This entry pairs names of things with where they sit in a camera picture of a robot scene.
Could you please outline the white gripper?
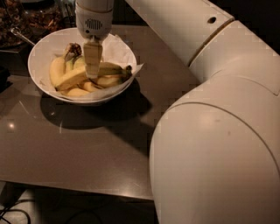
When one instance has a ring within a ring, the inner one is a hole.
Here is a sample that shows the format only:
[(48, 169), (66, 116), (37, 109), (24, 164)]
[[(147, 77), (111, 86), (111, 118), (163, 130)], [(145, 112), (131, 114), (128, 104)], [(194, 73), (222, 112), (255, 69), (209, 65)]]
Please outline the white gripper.
[(86, 76), (98, 76), (102, 60), (102, 44), (110, 33), (115, 0), (75, 0), (76, 26), (84, 39), (83, 52)]

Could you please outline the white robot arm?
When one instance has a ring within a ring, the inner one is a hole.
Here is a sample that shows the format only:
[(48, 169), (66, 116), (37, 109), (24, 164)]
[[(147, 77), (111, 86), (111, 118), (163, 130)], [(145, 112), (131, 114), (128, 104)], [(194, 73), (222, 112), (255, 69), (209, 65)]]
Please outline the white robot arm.
[(159, 224), (280, 224), (280, 59), (210, 0), (126, 0), (199, 80), (159, 120)]

